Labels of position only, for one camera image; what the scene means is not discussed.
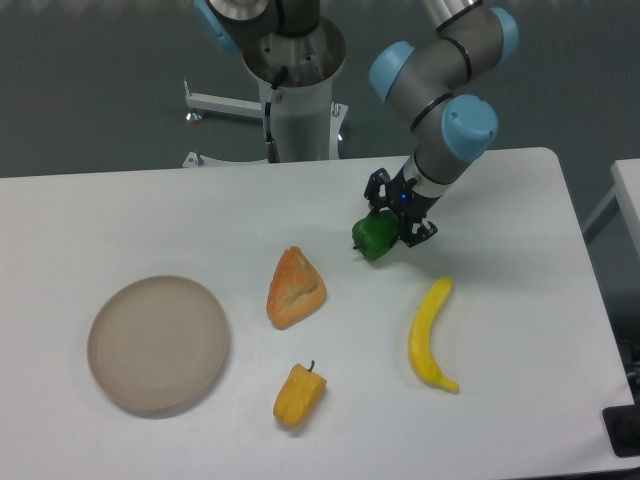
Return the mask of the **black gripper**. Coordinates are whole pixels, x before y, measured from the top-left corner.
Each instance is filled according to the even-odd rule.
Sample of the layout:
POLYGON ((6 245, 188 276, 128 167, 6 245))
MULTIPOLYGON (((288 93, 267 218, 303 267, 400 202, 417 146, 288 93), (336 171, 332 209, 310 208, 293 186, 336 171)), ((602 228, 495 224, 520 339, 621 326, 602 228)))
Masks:
POLYGON ((430 179, 409 157, 395 177, 380 168, 370 176, 364 190, 369 214, 392 211, 399 220, 398 238, 413 248, 433 237, 438 228, 431 221, 423 222, 429 209, 448 190, 447 184, 430 179))

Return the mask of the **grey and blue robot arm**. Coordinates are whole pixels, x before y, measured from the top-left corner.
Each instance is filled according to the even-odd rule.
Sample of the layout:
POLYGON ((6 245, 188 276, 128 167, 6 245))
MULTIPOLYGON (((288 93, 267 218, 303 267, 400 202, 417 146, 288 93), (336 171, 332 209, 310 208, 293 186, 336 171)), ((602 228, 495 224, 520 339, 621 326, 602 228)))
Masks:
MULTIPOLYGON (((337 143, 331 126, 332 83, 346 57, 341 31, 316 1, 198 1, 195 12, 210 42, 240 54, 260 92, 259 117, 270 163, 326 159, 337 143)), ((368 215, 352 230, 368 259, 397 242, 418 245, 437 229, 427 214, 492 144, 498 119, 463 87, 517 49, 515 19, 480 1, 430 1, 437 34, 423 48, 387 47, 368 78, 377 96, 419 144, 400 171, 375 171, 364 196, 368 215)))

